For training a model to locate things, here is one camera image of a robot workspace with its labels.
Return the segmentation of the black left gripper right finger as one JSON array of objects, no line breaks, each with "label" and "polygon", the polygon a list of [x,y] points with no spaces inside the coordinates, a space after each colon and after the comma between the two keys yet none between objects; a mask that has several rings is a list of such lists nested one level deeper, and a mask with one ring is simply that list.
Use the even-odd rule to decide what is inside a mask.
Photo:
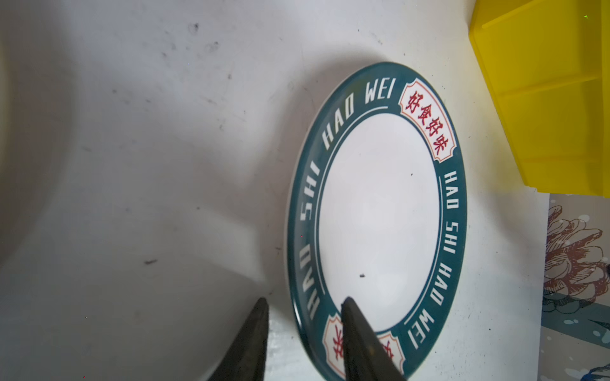
[{"label": "black left gripper right finger", "polygon": [[353,298],[342,304],[346,380],[404,380]]}]

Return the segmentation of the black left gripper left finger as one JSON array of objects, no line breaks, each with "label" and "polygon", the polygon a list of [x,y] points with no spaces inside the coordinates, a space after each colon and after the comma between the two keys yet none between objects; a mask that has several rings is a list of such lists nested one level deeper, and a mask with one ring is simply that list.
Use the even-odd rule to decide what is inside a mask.
[{"label": "black left gripper left finger", "polygon": [[268,327],[268,302],[259,298],[209,381],[265,379]]}]

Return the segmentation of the teal rim Hao Shi plate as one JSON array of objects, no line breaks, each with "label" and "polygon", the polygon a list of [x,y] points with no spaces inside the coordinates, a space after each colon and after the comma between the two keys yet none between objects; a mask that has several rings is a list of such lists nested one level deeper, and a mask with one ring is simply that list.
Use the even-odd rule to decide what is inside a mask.
[{"label": "teal rim Hao Shi plate", "polygon": [[346,298],[404,377],[438,341],[467,233],[457,137],[432,85],[392,62],[356,71],[312,122],[292,176],[284,249],[300,340],[324,379],[346,377]]}]

